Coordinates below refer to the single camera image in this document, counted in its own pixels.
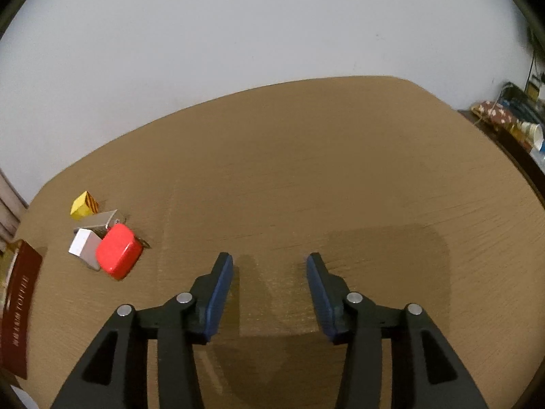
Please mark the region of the red rounded square case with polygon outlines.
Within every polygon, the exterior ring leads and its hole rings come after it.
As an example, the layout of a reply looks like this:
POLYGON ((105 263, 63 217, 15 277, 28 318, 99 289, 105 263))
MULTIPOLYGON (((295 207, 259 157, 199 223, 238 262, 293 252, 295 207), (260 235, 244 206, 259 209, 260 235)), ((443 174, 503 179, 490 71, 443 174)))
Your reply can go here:
POLYGON ((143 252, 143 244, 124 224, 115 224, 97 246, 95 256, 99 266, 110 277, 123 280, 143 252))

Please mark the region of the white zigzag cube box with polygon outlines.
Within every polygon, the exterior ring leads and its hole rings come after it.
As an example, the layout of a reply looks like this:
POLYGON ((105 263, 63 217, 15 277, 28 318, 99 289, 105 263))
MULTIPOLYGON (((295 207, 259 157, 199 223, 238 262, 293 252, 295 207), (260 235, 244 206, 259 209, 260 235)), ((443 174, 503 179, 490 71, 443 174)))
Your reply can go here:
POLYGON ((79 228, 68 249, 69 254, 83 261, 89 268, 99 271, 101 266, 96 259, 96 250, 102 242, 101 237, 90 229, 79 228))

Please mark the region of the silver metal rectangular case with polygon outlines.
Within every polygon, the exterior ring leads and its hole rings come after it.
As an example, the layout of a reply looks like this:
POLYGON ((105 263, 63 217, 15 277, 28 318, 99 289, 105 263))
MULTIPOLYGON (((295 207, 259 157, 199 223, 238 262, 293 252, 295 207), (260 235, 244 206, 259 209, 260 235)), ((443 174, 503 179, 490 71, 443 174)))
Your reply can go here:
POLYGON ((80 229, 87 229, 96 233, 98 237, 104 238, 114 225, 123 224, 125 221, 125 216, 118 210, 103 211, 80 219, 73 233, 78 233, 80 229))

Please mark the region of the yellow striped cube box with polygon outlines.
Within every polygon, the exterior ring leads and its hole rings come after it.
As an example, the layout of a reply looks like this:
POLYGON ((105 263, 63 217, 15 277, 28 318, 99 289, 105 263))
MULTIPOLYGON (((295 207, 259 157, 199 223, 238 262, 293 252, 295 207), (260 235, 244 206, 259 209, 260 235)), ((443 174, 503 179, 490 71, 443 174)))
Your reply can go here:
POLYGON ((99 203, 88 191, 82 192, 74 199, 70 209, 70 217, 74 220, 95 215, 100 211, 99 203))

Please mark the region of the dark red gold tin box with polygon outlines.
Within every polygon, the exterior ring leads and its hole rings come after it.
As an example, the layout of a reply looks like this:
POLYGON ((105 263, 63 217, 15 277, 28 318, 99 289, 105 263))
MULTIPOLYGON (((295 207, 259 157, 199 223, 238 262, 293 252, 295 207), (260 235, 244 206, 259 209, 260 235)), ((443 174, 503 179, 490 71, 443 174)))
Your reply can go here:
POLYGON ((23 239, 1 255, 1 367, 28 378, 30 307, 43 257, 23 239))

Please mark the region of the dark side cabinet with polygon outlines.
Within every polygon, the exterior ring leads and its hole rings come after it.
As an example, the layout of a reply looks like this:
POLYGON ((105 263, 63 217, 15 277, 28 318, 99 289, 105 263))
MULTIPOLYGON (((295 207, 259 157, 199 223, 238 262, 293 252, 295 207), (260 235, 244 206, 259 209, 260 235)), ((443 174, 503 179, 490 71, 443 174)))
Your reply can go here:
POLYGON ((458 110, 465 119, 472 123, 485 136, 487 136, 514 164, 516 169, 524 176, 528 185, 534 191, 541 205, 544 205, 544 172, 527 151, 509 132, 505 129, 491 126, 482 122, 474 113, 467 110, 458 110))

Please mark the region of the brown floral pouch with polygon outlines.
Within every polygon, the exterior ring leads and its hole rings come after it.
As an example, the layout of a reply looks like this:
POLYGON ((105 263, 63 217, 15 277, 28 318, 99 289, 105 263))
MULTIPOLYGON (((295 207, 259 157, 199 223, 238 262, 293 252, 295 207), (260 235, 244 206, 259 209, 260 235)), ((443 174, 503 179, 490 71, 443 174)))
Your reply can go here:
POLYGON ((474 104, 471 112, 480 120, 494 128, 511 129, 516 126, 516 118, 511 111, 497 102, 485 101, 474 104))

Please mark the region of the paper cup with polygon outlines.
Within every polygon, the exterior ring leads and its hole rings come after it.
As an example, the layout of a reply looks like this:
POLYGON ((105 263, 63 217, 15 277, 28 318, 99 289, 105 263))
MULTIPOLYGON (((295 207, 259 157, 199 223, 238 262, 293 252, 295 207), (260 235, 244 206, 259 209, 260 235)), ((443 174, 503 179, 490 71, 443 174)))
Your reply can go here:
POLYGON ((542 126, 537 123, 519 121, 517 127, 523 133, 525 139, 532 148, 541 151, 541 148, 544 145, 544 132, 542 126))

